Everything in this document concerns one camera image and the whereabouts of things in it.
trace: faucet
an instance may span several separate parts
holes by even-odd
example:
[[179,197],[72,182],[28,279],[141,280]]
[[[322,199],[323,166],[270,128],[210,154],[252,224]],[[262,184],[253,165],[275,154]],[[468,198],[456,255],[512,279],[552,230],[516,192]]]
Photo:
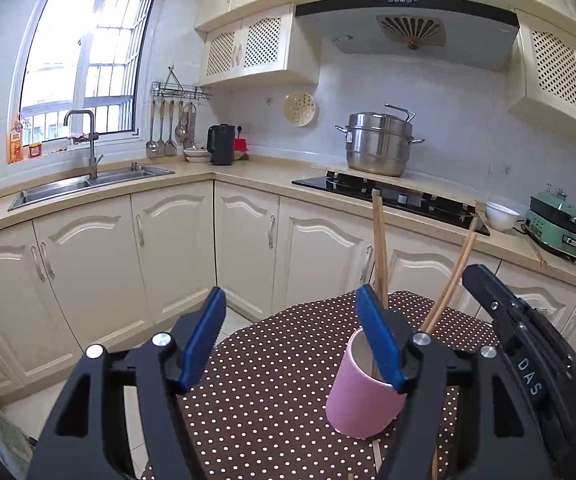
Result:
[[66,116],[63,118],[63,125],[68,126],[68,119],[71,115],[76,114],[88,114],[90,116],[90,135],[88,138],[90,139],[90,157],[88,158],[88,179],[95,180],[97,178],[97,164],[99,161],[104,158],[101,155],[99,158],[95,158],[95,140],[99,138],[99,134],[95,132],[95,115],[90,110],[70,110],[66,113]]

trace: floor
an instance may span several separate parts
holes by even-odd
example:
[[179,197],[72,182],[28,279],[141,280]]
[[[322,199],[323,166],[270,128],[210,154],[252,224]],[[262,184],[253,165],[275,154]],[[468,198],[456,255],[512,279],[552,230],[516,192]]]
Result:
[[[226,319],[223,322],[222,330],[217,338],[220,343],[231,336],[237,330],[251,325],[252,322],[240,316],[237,312],[228,309]],[[54,384],[45,390],[41,390],[29,397],[16,400],[2,408],[9,420],[20,427],[25,433],[34,438],[39,435],[44,428],[46,419],[52,410],[54,402],[62,391],[65,381]],[[126,426],[128,429],[128,442],[130,445],[130,455],[134,464],[135,476],[140,478],[146,462],[148,462],[148,452],[144,444],[142,422],[140,420],[137,388],[124,388],[124,400],[126,404]]]

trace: blue gripper pad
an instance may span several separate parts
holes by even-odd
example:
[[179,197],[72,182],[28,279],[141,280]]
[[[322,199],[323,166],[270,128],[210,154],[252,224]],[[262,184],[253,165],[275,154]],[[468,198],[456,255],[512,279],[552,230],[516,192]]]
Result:
[[354,308],[383,380],[399,391],[405,379],[401,373],[399,347],[383,317],[388,312],[383,309],[369,285],[357,289]]
[[192,388],[202,378],[214,343],[217,341],[219,330],[226,318],[226,295],[224,291],[218,287],[213,288],[199,309],[199,313],[202,313],[201,318],[197,322],[188,344],[183,349],[184,356],[179,383],[186,390]]

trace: gas stove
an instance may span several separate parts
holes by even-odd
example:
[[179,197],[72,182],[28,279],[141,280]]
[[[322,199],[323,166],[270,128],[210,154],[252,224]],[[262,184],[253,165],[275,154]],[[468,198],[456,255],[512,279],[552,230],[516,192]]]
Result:
[[[370,178],[335,173],[329,171],[326,176],[316,176],[303,180],[293,180],[297,186],[329,191],[343,196],[351,196],[366,202],[372,202],[372,190],[382,192],[383,205],[408,211],[426,218],[433,218],[445,224],[468,229],[473,217],[478,218],[475,208],[471,205],[450,200],[431,193],[407,189],[393,184],[386,184]],[[480,222],[478,233],[490,236],[490,231]]]

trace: polka dot tablecloth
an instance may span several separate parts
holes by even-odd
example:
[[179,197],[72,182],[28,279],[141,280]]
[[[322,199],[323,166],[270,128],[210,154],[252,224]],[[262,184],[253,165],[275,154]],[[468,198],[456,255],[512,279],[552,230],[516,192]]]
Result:
[[[411,292],[389,307],[417,328],[433,301]],[[354,292],[286,310],[235,332],[212,352],[201,382],[179,398],[186,427],[209,479],[355,479],[376,475],[370,442],[337,433],[324,406],[347,342],[359,328]],[[448,309],[434,336],[473,351],[496,344],[492,328]],[[448,388],[438,434],[446,470],[457,388]],[[380,436],[382,457],[394,423]],[[150,464],[142,480],[154,480]]]

